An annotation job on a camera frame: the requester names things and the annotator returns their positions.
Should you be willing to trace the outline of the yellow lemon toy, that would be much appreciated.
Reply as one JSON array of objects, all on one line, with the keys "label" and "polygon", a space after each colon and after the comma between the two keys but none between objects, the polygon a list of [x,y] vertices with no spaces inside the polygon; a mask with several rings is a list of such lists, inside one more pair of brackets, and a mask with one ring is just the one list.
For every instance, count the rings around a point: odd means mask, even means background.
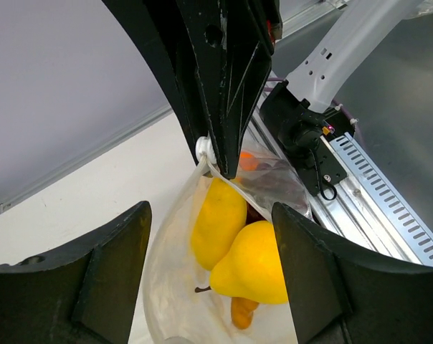
[{"label": "yellow lemon toy", "polygon": [[245,199],[220,178],[213,178],[191,233],[191,249],[203,269],[212,270],[227,254],[246,219]]},{"label": "yellow lemon toy", "polygon": [[246,225],[209,275],[209,289],[268,305],[288,301],[275,230],[268,221]]}]

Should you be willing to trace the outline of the orange fruit toy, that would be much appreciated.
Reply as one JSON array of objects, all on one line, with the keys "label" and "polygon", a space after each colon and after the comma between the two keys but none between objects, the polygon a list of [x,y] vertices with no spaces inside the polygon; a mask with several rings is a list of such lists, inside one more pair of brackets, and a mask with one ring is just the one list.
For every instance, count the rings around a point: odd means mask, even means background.
[{"label": "orange fruit toy", "polygon": [[239,167],[243,171],[256,171],[260,161],[248,151],[243,150],[239,157]]}]

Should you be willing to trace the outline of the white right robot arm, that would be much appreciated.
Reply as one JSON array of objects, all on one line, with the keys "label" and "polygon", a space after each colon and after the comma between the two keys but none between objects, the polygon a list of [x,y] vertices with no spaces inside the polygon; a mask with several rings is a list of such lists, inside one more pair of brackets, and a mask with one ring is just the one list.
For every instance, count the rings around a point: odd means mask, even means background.
[{"label": "white right robot arm", "polygon": [[[278,1],[106,1],[150,67],[195,161],[211,141],[223,177],[237,172],[244,132],[281,37]],[[322,113],[343,83],[416,1],[351,1],[287,76],[288,89]]]}]

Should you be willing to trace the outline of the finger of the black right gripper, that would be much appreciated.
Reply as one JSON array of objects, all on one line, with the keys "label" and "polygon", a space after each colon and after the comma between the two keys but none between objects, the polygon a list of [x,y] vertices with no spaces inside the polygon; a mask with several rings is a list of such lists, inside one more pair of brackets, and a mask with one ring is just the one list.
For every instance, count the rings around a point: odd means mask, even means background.
[{"label": "finger of the black right gripper", "polygon": [[282,32],[278,1],[177,1],[177,111],[189,145],[210,138],[223,177],[236,176],[244,132]]},{"label": "finger of the black right gripper", "polygon": [[196,84],[196,58],[175,1],[105,0],[130,37],[170,103],[191,155],[208,134]]}]

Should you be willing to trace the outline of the clear dotted zip top bag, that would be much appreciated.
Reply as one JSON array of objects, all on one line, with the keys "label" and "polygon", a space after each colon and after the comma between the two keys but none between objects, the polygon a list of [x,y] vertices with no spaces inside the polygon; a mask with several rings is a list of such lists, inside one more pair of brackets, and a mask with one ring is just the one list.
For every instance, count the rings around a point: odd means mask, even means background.
[{"label": "clear dotted zip top bag", "polygon": [[295,343],[272,208],[311,210],[284,159],[252,140],[223,177],[208,137],[153,240],[143,306],[155,343]]}]

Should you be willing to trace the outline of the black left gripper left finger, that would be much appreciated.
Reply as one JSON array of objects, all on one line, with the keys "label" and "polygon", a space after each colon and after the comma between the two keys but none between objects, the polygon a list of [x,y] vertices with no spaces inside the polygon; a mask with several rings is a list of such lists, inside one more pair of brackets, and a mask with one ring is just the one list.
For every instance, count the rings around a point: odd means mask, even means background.
[{"label": "black left gripper left finger", "polygon": [[141,201],[66,244],[0,264],[0,343],[127,343],[151,222]]}]

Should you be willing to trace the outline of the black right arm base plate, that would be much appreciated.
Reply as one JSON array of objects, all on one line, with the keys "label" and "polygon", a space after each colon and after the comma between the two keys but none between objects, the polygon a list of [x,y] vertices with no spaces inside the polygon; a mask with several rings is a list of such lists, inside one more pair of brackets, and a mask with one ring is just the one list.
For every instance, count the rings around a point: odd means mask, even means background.
[{"label": "black right arm base plate", "polygon": [[326,143],[344,133],[354,133],[350,119],[337,106],[314,113],[307,100],[298,100],[279,81],[260,108],[260,117],[287,160],[312,196],[336,199],[336,185],[347,173]]}]

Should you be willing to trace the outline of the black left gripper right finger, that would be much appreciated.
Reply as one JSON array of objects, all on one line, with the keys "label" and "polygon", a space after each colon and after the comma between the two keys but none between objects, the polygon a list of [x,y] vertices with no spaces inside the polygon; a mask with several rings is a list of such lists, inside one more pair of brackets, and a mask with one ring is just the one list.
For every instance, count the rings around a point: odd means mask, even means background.
[{"label": "black left gripper right finger", "polygon": [[299,343],[433,343],[433,267],[366,249],[272,209]]}]

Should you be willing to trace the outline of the dark red grape bunch toy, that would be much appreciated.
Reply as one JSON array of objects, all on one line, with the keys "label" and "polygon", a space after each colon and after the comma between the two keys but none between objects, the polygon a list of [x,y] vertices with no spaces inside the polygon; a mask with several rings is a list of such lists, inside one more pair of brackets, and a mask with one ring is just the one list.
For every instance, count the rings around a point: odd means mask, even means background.
[{"label": "dark red grape bunch toy", "polygon": [[242,185],[256,204],[269,212],[274,203],[279,202],[311,219],[305,187],[292,166],[284,160],[262,160],[253,171],[244,172]]}]

